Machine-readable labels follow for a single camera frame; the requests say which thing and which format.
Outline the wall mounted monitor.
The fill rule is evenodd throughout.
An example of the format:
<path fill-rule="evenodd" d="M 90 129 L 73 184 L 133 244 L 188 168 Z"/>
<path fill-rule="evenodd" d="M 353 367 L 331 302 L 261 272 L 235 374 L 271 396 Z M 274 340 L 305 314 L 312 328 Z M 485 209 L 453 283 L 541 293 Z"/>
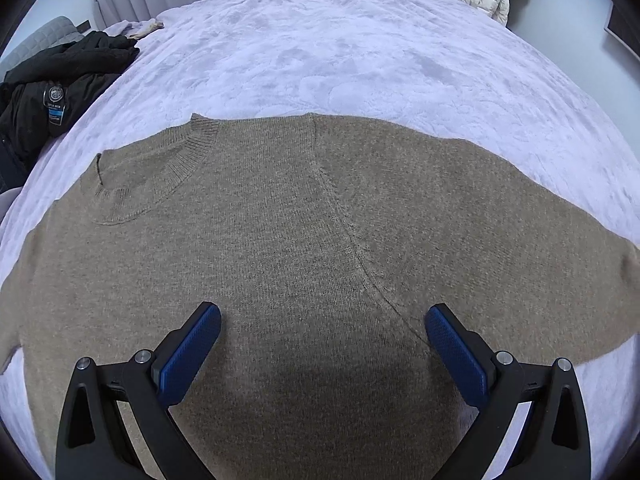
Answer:
<path fill-rule="evenodd" d="M 615 4 L 612 5 L 605 31 L 636 58 L 640 56 L 639 34 L 632 28 Z"/>

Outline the dark blue jeans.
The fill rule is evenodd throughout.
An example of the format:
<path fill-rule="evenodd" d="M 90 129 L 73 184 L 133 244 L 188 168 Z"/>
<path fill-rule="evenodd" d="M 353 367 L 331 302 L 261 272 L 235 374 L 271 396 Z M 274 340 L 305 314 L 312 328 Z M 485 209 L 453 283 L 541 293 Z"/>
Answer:
<path fill-rule="evenodd" d="M 10 141 L 1 136 L 0 142 L 0 193 L 21 188 L 28 178 L 28 171 L 16 157 Z"/>

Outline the lavender plush bed blanket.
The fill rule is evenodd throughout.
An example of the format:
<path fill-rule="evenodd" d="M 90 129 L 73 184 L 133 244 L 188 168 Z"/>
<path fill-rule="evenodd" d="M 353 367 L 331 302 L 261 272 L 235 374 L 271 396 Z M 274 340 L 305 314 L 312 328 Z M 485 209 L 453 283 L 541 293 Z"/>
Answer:
<path fill-rule="evenodd" d="M 193 116 L 357 117 L 470 142 L 639 251 L 639 163 L 612 120 L 548 58 L 460 1 L 202 0 L 162 21 L 126 73 L 44 149 L 2 221 L 1 289 L 27 235 L 96 156 Z M 638 434 L 639 331 L 573 362 L 591 474 L 602 479 Z M 54 456 L 38 443 L 21 347 L 1 350 L 1 373 L 6 428 L 49 479 Z"/>

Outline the black jacket on bed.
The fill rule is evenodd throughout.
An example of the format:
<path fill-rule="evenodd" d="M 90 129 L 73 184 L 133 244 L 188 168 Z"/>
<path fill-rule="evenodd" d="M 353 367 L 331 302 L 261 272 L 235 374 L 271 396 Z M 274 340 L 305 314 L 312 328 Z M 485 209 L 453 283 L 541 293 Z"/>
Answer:
<path fill-rule="evenodd" d="M 1 140 L 32 168 L 49 140 L 68 133 L 138 54 L 136 40 L 92 32 L 21 62 L 1 83 Z"/>

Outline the grey padded headboard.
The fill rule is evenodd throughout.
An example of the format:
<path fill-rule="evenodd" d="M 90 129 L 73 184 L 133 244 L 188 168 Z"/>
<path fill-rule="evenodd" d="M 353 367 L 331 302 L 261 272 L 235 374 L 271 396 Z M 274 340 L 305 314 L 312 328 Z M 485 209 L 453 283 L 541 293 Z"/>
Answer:
<path fill-rule="evenodd" d="M 18 44 L 0 64 L 0 76 L 4 79 L 6 73 L 13 70 L 15 66 L 21 64 L 42 50 L 56 47 L 60 44 L 77 42 L 84 38 L 77 27 L 66 16 L 58 16 L 46 24 L 39 27 L 32 34 Z"/>

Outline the beige knit sweater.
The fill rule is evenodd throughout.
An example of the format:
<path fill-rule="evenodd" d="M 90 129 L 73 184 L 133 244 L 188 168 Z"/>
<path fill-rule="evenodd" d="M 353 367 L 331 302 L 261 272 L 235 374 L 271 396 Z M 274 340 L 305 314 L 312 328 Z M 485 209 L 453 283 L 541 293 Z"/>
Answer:
<path fill-rule="evenodd" d="M 526 362 L 587 362 L 638 333 L 639 252 L 470 142 L 193 116 L 96 156 L 2 285 L 47 460 L 76 360 L 128 359 L 204 301 L 224 328 L 174 416 L 213 474 L 427 479 L 459 399 L 426 310 Z"/>

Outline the small beige cloth item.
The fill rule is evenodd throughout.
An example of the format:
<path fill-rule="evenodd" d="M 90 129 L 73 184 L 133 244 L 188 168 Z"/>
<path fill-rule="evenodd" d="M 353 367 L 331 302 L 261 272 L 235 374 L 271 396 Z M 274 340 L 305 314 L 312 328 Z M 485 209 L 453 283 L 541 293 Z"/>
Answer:
<path fill-rule="evenodd" d="M 122 32 L 128 39 L 140 41 L 143 38 L 150 36 L 157 30 L 162 30 L 165 27 L 164 23 L 152 18 L 144 22 L 135 22 L 128 25 L 127 29 Z"/>

